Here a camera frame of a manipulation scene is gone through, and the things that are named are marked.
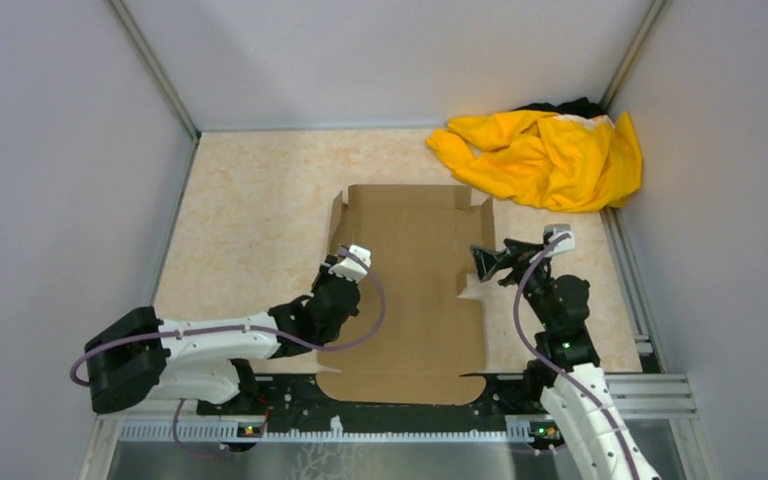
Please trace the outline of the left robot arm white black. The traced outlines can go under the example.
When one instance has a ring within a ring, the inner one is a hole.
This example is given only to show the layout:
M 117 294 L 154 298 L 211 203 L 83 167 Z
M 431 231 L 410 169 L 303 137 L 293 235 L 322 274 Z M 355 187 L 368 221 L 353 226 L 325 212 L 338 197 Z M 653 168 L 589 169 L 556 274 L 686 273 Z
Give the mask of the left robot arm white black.
M 309 293 L 266 311 L 212 321 L 176 321 L 138 307 L 89 340 L 70 369 L 91 408 L 109 414 L 145 400 L 197 400 L 237 414 L 252 411 L 260 388 L 253 360 L 328 351 L 359 313 L 360 283 L 371 261 L 329 255 Z

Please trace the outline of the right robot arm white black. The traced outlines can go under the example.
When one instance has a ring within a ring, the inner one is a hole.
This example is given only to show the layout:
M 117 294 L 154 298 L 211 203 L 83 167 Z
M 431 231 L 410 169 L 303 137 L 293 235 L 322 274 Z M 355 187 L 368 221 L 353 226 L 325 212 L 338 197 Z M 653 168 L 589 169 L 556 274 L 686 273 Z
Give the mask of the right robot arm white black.
M 533 355 L 523 372 L 529 408 L 547 412 L 584 479 L 658 479 L 611 396 L 591 339 L 590 284 L 574 275 L 554 277 L 551 255 L 568 235 L 542 244 L 507 239 L 502 250 L 473 245 L 480 281 L 499 272 L 516 289 L 513 324 Z

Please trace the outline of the brown cardboard box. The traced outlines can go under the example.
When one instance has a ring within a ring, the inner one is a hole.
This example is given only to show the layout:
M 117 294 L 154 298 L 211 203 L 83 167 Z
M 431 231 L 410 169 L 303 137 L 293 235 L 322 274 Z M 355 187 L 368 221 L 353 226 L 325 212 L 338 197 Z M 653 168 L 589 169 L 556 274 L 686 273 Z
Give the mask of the brown cardboard box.
M 483 305 L 463 297 L 471 246 L 496 246 L 493 202 L 463 185 L 355 184 L 332 205 L 330 247 L 370 251 L 359 314 L 320 352 L 316 381 L 333 400 L 463 406 L 486 382 Z

